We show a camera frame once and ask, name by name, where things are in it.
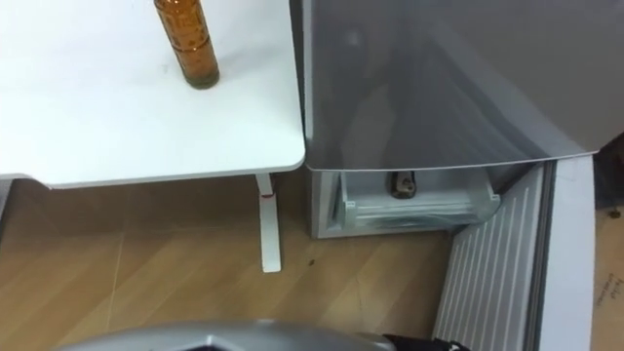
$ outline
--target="refrigerator door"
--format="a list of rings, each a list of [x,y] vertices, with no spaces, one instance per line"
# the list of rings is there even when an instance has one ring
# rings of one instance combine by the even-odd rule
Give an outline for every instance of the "refrigerator door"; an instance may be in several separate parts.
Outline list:
[[[307,165],[397,170],[596,152],[624,131],[624,5],[303,1]]]
[[[533,169],[488,222],[453,239],[434,336],[473,350],[589,350],[591,156]]]

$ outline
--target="freezer drawer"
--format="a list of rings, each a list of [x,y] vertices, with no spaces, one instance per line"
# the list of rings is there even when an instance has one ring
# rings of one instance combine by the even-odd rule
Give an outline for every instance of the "freezer drawer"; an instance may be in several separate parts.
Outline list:
[[[484,169],[415,172],[416,196],[398,200],[388,173],[340,175],[336,219],[342,229],[449,229],[489,219],[500,205]]]

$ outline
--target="amber glass bottle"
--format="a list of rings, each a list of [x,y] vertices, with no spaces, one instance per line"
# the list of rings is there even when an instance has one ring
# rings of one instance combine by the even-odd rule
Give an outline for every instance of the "amber glass bottle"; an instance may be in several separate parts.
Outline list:
[[[154,5],[188,84],[198,89],[216,84],[218,65],[200,0],[154,0]]]

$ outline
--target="table top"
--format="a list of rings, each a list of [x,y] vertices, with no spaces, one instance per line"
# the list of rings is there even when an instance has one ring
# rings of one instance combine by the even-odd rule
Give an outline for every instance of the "table top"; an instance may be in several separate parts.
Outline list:
[[[152,1],[0,2],[0,176],[51,187],[289,171],[304,140],[288,0],[203,0],[183,79]]]

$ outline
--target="laminate floor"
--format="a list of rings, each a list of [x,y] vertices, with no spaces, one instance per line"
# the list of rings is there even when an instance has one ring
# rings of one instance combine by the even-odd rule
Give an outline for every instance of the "laminate floor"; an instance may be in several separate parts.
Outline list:
[[[0,246],[0,349],[207,319],[430,335],[448,234],[311,240],[302,173],[283,175],[278,194],[283,271],[262,274],[252,177],[72,190],[18,180]]]

